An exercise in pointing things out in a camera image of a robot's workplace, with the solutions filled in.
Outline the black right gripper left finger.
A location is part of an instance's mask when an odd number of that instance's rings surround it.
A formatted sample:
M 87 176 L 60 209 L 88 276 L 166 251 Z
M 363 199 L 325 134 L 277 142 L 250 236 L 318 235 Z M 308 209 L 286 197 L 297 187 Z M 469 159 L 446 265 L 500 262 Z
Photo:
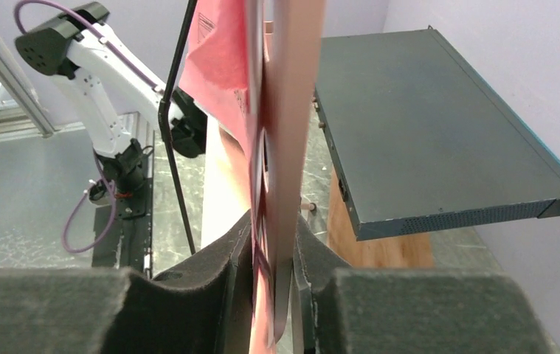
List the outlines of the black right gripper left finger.
M 251 223 L 153 279 L 131 268 L 0 268 L 0 353 L 247 353 Z

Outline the pink sheet music page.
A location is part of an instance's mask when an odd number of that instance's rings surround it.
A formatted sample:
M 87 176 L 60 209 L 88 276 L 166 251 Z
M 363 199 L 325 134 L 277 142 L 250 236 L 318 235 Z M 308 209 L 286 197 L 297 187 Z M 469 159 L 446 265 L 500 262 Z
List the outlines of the pink sheet music page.
M 248 167 L 254 314 L 249 351 L 274 353 L 263 232 L 263 1 L 199 1 L 179 85 L 236 138 Z

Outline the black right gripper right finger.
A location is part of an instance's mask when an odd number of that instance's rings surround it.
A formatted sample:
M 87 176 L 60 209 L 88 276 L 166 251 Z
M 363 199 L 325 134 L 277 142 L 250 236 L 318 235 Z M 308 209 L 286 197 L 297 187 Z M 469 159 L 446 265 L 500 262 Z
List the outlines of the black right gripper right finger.
M 297 222 L 295 353 L 551 353 L 522 289 L 464 268 L 354 268 Z

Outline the pink music stand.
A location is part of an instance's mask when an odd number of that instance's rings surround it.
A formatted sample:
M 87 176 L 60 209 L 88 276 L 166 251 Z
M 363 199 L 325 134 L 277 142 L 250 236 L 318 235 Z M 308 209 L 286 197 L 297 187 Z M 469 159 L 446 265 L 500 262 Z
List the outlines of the pink music stand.
M 198 2 L 190 1 L 187 5 L 173 58 L 173 66 L 182 67 L 183 71 L 193 43 L 189 36 L 193 32 L 193 13 Z M 274 348 L 284 334 L 288 319 L 308 122 L 319 66 L 325 6 L 324 1 L 275 1 L 271 22 L 265 21 L 265 4 L 263 6 L 260 121 L 264 190 L 260 205 L 264 235 L 259 240 L 264 244 L 267 262 Z M 249 198 L 244 152 L 243 158 L 244 185 Z

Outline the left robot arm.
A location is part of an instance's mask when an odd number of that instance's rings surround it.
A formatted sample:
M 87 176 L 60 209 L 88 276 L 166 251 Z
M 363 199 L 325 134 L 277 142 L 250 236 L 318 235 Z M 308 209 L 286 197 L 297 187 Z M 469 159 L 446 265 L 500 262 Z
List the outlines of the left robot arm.
M 98 1 L 68 8 L 53 1 L 44 5 L 60 12 L 27 30 L 21 23 L 19 1 L 14 19 L 20 35 L 15 47 L 23 60 L 50 77 L 80 114 L 106 181 L 122 192 L 133 192 L 145 183 L 144 147 L 120 120 L 104 85 L 118 89 L 134 110 L 155 131 L 166 86 L 130 51 L 107 24 L 108 9 Z

